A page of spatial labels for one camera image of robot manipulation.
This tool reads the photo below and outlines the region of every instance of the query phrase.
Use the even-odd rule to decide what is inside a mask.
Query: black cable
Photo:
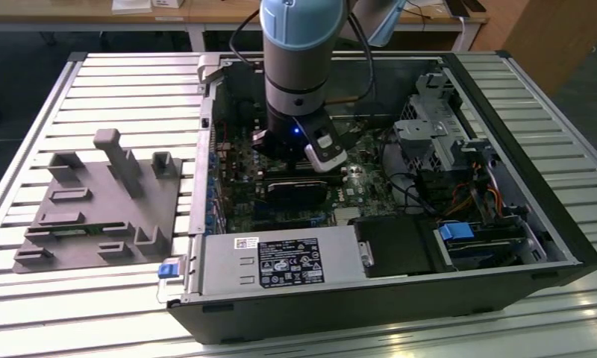
[[[367,36],[365,35],[365,32],[362,30],[362,26],[359,25],[358,18],[355,17],[354,13],[349,13],[347,17],[349,27],[351,28],[351,31],[354,32],[355,38],[358,39],[358,42],[362,45],[362,49],[365,52],[365,57],[367,58],[367,65],[369,65],[369,82],[367,82],[367,88],[365,89],[365,92],[362,95],[358,96],[358,100],[365,98],[371,92],[373,100],[375,101],[375,70],[374,70],[374,58],[371,55],[371,48],[369,47],[367,42]]]
[[[251,15],[247,16],[247,18],[245,19],[245,21],[238,25],[237,29],[233,31],[231,36],[229,37],[229,42],[227,42],[227,46],[229,49],[231,50],[231,52],[234,53],[234,56],[238,57],[238,60],[241,60],[242,63],[245,63],[249,67],[251,67],[253,69],[258,69],[258,66],[255,63],[249,62],[245,57],[242,57],[241,53],[237,51],[237,49],[234,48],[234,37],[237,36],[237,34],[241,32],[242,28],[245,27],[245,25],[247,25],[247,22],[251,21],[251,19],[254,17],[257,17],[258,15],[258,9],[251,13]]]
[[[406,0],[406,2],[418,8],[419,13],[411,13],[411,12],[407,11],[407,10],[405,10],[405,11],[406,11],[407,13],[411,13],[411,14],[419,16],[419,19],[422,19],[422,32],[425,32],[425,26],[426,26],[426,23],[425,23],[425,17],[429,17],[429,16],[422,15],[422,8],[421,8],[417,4],[414,4],[414,3],[410,2],[409,0]]]
[[[429,15],[419,15],[419,13],[414,13],[413,11],[409,11],[409,10],[402,10],[405,13],[410,13],[411,15],[415,15],[415,16],[419,16],[419,17],[422,17],[423,19],[427,19],[427,20],[430,20],[430,16]]]

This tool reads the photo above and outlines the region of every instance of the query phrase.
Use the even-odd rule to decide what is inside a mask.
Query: silver metal frame
[[[6,204],[10,204],[17,193],[11,188],[18,188],[21,185],[21,179],[17,177],[17,174],[30,164],[33,158],[29,154],[35,152],[38,146],[35,139],[51,122],[49,119],[54,117],[54,114],[58,111],[58,106],[69,91],[66,85],[73,82],[79,67],[81,62],[67,62],[61,70],[59,77],[50,89],[49,97],[41,106],[39,113],[30,125],[26,137],[21,141],[19,149],[13,157],[9,168],[6,169],[3,178],[0,181],[0,223],[3,219],[6,210],[9,209],[9,205]]]
[[[194,54],[91,54],[87,58],[149,57],[155,63],[161,61],[159,59],[165,63],[167,59],[181,56],[189,57]],[[555,123],[562,120],[561,126],[569,125],[555,110],[553,113],[558,114],[557,118],[550,116],[543,118],[543,113],[547,113],[549,108],[554,106],[527,81],[527,77],[518,76],[510,70],[499,70],[503,69],[501,66],[503,63],[494,53],[457,54],[457,56],[462,63],[483,64],[469,66],[471,76],[483,90],[494,88],[503,92],[506,89],[523,89],[538,94],[534,96],[535,99],[530,100],[533,103],[529,108],[497,110],[502,120],[506,121],[510,113],[514,116],[522,115],[522,131],[527,123],[542,122],[541,119]],[[117,83],[122,79],[127,82],[137,78],[143,80],[150,78],[157,82],[163,78],[169,81],[195,82],[195,72],[187,72],[187,69],[174,65],[159,67],[174,74],[163,75],[165,77],[149,75],[150,69],[146,67],[146,73],[138,77],[119,76],[118,74],[125,71],[123,66],[114,65],[107,69],[113,74],[114,69],[118,69],[117,76],[107,79],[114,78]],[[74,64],[69,64],[35,119],[37,125],[50,125],[49,112],[53,107],[61,105],[62,100],[58,95],[66,90],[65,87],[70,87],[73,83],[75,88],[74,83],[86,84],[103,79],[89,76],[87,81],[83,81],[85,77],[79,76],[71,82],[69,76],[73,71],[75,72]],[[109,84],[101,84],[101,86],[103,86],[101,88],[111,88]],[[497,95],[499,98],[501,93],[491,92],[490,95]],[[543,106],[537,104],[538,101],[543,101]],[[161,114],[177,113],[177,107],[175,105],[161,107],[158,111]],[[157,113],[157,110],[151,107],[141,107],[139,112]],[[62,131],[82,130],[83,123],[66,122],[67,117],[62,118],[63,122],[53,124],[61,126]],[[515,117],[507,120],[509,126],[515,124],[515,120]],[[131,121],[131,123],[139,125],[141,122]],[[51,139],[39,136],[39,131],[35,132],[34,128],[38,127],[33,127],[25,143],[29,143],[30,148],[42,146],[47,148]],[[191,134],[183,131],[177,133],[185,134],[186,138],[191,137]],[[534,140],[525,134],[525,132],[517,132],[521,143],[529,144],[523,147],[526,154],[542,171],[542,176],[555,190],[562,203],[565,205],[571,203],[566,208],[597,249],[597,221],[587,221],[586,215],[589,210],[594,210],[593,216],[597,215],[597,201],[578,198],[579,194],[575,193],[581,192],[583,197],[587,197],[583,194],[587,191],[571,189],[579,188],[579,182],[583,183],[583,188],[597,184],[597,172],[554,171],[553,161],[566,165],[571,163],[571,159],[557,159],[562,157],[561,151],[553,152],[549,149],[559,149],[563,145],[553,144],[551,139],[562,138],[566,139],[566,143],[571,142],[573,144],[565,145],[566,148],[570,147],[565,149],[566,153],[570,150],[573,150],[571,153],[585,153],[586,158],[591,160],[589,162],[591,165],[597,163],[595,151],[590,147],[586,150],[586,146],[582,145],[586,141],[574,129],[558,133],[557,137],[554,134],[541,132],[531,135],[543,136],[539,142],[545,144],[551,142],[550,145],[541,146],[531,145]],[[182,152],[178,149],[178,137],[173,137],[171,134],[150,134],[150,138],[162,138],[158,140],[158,143],[162,143],[161,146],[171,151]],[[245,345],[202,346],[163,312],[163,305],[157,302],[154,297],[157,265],[118,266],[107,269],[94,268],[31,275],[5,273],[13,259],[10,248],[17,247],[21,241],[21,226],[29,222],[34,214],[35,198],[43,194],[45,184],[49,182],[49,174],[39,169],[45,165],[43,161],[47,160],[49,154],[34,154],[34,152],[34,149],[18,151],[18,159],[26,164],[13,163],[0,184],[1,190],[5,191],[0,194],[0,357],[29,355],[47,357],[66,354],[110,358],[202,355],[245,358],[270,356],[277,358],[297,356],[394,358],[417,355],[471,358],[597,356],[597,272],[567,286],[537,292],[502,312],[290,336],[250,342]],[[186,162],[185,165],[187,174],[182,179],[182,185],[186,194],[178,198],[178,217],[174,222],[174,231],[178,235],[187,231],[186,213],[190,207],[191,189],[189,176],[194,174],[194,162]],[[173,253],[185,254],[190,242],[194,240],[189,240],[186,236],[175,237]],[[163,293],[179,294],[177,286],[179,287],[177,282],[169,283]]]

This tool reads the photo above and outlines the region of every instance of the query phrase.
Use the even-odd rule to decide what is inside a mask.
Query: warning label
[[[263,289],[325,282],[315,238],[258,242],[258,266]]]

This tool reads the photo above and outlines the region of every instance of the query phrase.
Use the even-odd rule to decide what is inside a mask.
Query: motherboard
[[[354,125],[351,119],[334,120],[339,133]],[[347,151],[343,166],[321,174],[307,161],[287,168],[259,155],[245,128],[221,131],[218,180],[227,233],[346,225],[349,219],[398,210],[379,164],[378,132],[367,131]]]

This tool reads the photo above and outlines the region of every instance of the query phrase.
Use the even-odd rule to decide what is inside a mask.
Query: black plastic bracket
[[[506,50],[495,50],[495,55],[501,58],[513,58],[510,53]]]
[[[70,52],[67,62],[83,62],[87,57],[87,52]]]

